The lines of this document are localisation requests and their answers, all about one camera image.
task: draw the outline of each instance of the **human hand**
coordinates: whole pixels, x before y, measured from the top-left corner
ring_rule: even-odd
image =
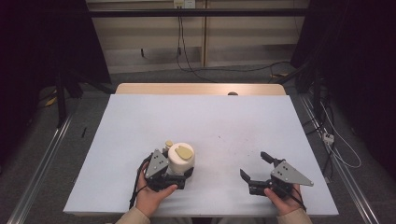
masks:
[[[285,199],[280,199],[271,189],[264,189],[264,194],[273,202],[276,206],[280,216],[284,216],[292,211],[295,211],[301,206],[294,201],[291,197],[286,197]],[[299,201],[302,200],[300,194],[300,185],[293,184],[293,189],[291,195],[294,196]]]
[[[146,217],[151,217],[160,206],[160,203],[163,201],[163,199],[171,195],[177,189],[177,185],[169,186],[168,188],[159,192],[150,189],[147,186],[147,182],[143,173],[143,171],[146,170],[148,166],[149,163],[146,162],[139,174],[139,181],[137,183],[137,190],[139,193],[136,196],[136,208],[145,214]]]

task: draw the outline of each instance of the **gray carpet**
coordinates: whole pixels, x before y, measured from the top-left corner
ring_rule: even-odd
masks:
[[[235,66],[227,67],[227,69],[247,70],[260,67],[262,65]],[[287,73],[290,70],[291,67],[287,64],[276,65],[273,68],[274,74]],[[198,72],[198,75],[220,83],[266,83],[270,79],[270,70],[243,73],[210,70]],[[114,75],[112,79],[113,85],[108,85],[111,88],[116,88],[122,82],[207,82],[193,73],[180,70],[119,74]],[[84,90],[82,99],[67,99],[69,105],[78,104],[77,112],[45,176],[41,189],[35,197],[25,223],[113,223],[120,217],[75,217],[63,213],[65,203],[74,185],[73,181],[78,176],[85,160],[109,98],[108,95],[91,86],[86,84],[81,86]],[[293,101],[301,123],[310,120],[299,94],[293,88],[292,81],[285,85],[285,90]],[[7,223],[55,132],[57,107],[56,105],[42,107],[42,104],[37,109],[28,132],[10,160],[4,165],[3,173],[0,175],[0,223]],[[396,220],[396,213],[394,213],[396,209],[395,180],[390,178],[381,165],[371,157],[364,142],[353,134],[336,102],[332,102],[332,109],[337,131],[356,149],[361,157],[362,166],[350,169],[351,173],[374,208],[379,221],[393,223]],[[304,129],[309,132],[314,129],[314,126],[309,123],[304,126]],[[309,134],[307,139],[318,159],[319,166],[322,167],[326,161],[327,153],[318,134]],[[356,157],[350,152],[350,149],[337,138],[336,146],[345,161],[352,164],[357,163]],[[330,172],[329,166],[326,176],[330,175]],[[331,180],[332,182],[328,186],[340,215],[314,217],[314,223],[364,223],[355,202],[350,197],[335,168]]]

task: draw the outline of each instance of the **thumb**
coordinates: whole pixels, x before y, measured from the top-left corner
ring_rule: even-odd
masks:
[[[271,189],[264,189],[264,193],[271,202],[273,202],[277,209],[280,209],[285,205],[285,203]]]
[[[160,196],[161,201],[171,195],[175,190],[177,189],[177,185],[171,185],[166,189],[161,190],[158,192],[158,195]]]

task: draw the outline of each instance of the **long sleeve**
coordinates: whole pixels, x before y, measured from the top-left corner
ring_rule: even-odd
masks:
[[[278,224],[312,224],[311,218],[309,218],[302,208],[277,217],[277,222]]]
[[[139,209],[133,207],[125,213],[116,224],[149,224],[149,218]]]

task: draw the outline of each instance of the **white cable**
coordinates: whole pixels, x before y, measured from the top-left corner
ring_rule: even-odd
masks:
[[[332,150],[332,147],[327,143],[327,145],[329,146],[330,151],[334,154],[334,157],[337,158],[339,161],[341,161],[343,164],[345,164],[345,165],[347,165],[347,166],[349,166],[349,167],[351,167],[351,168],[359,168],[359,167],[361,167],[361,158],[359,157],[358,153],[356,153],[356,151],[353,149],[353,147],[352,147],[352,146],[351,146],[351,145],[350,145],[350,144],[349,144],[338,132],[337,132],[337,130],[335,130],[334,126],[332,125],[332,121],[331,121],[330,118],[329,118],[329,114],[327,114],[326,108],[324,107],[324,105],[323,105],[322,102],[320,102],[320,104],[321,104],[321,106],[323,107],[324,113],[326,114],[326,117],[327,117],[327,119],[329,120],[329,123],[330,123],[330,125],[332,126],[332,128],[334,129],[335,133],[336,133],[336,134],[346,143],[346,145],[353,151],[353,153],[356,155],[356,157],[357,157],[358,160],[359,160],[359,165],[354,166],[354,165],[351,165],[351,164],[347,163],[346,161],[344,161],[344,160],[341,158],[341,156],[339,156],[337,153],[335,153],[335,152]]]

